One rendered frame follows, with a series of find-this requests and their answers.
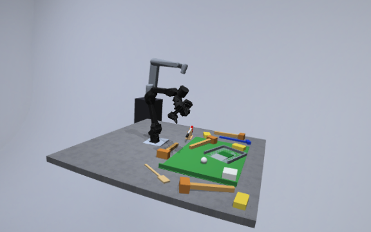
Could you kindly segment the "orange putter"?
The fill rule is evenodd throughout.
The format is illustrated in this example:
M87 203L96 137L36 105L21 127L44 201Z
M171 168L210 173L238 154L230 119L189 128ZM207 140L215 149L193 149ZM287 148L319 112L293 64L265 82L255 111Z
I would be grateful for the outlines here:
M218 137L214 137L212 135L209 135L209 136L207 136L206 140L203 140L201 142L197 142L195 144L189 145L189 149L192 150L194 148L197 148L199 146L203 146L203 145L208 144L208 143L217 144L217 142L218 142Z
M228 137L235 137L235 138L238 138L238 140L244 140L245 139L245 133L239 133L237 135L237 134L232 134L232 133L224 133L224 132L215 131L214 134L215 135L228 136Z
M190 189L204 190L204 191L224 191L234 193L234 186L223 186L216 184L204 184L204 183L190 183L190 179L187 177L180 177L179 182L179 193L189 194Z
M173 145L171 145L170 147L168 147L166 150L164 150L164 149L158 149L157 150L157 157L158 158L161 158L161 159L167 160L167 159L170 158L171 151L173 151L177 147L178 147L178 143L174 143Z

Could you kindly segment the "yellow rectangular block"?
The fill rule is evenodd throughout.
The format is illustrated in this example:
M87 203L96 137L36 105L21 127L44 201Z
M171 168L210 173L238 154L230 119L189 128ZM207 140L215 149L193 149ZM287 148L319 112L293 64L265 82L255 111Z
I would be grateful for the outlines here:
M246 150L246 147L245 145L242 145L242 144L233 144L231 148L235 148L235 149L238 149L240 151L245 151Z
M246 193L238 192L236 197L235 197L233 207L237 208L237 209L240 209L240 210L242 210L242 209L245 210L245 208L247 206L247 203L249 201L249 196L250 195L248 195Z
M210 132L204 132L204 133L203 133L203 136L204 136L205 139L206 139L207 136L209 136L209 135L211 135Z

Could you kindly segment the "green flat mat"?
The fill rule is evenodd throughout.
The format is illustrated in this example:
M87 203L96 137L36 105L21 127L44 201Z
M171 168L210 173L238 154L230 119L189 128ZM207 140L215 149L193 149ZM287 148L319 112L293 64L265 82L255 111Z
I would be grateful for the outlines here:
M218 177L218 178L222 177L224 167L237 169L238 172L236 174L236 182L238 183L246 156L230 164L227 164L227 163L224 163L224 160L220 161L216 158L209 157L213 155L211 153L204 155L204 151L217 148L223 145L231 148L233 145L233 144L230 144L227 142L221 142L221 141L218 141L217 144L208 143L203 146L194 148L192 150L189 149L189 145L195 144L197 142L201 142L203 140L206 140L206 139L201 138L201 137L195 137L192 141L186 144L181 150L175 153L170 159L165 161L163 164L175 166L178 168L188 169L191 171L203 173L203 174ZM201 162L201 159L204 157L207 159L207 162L205 164Z

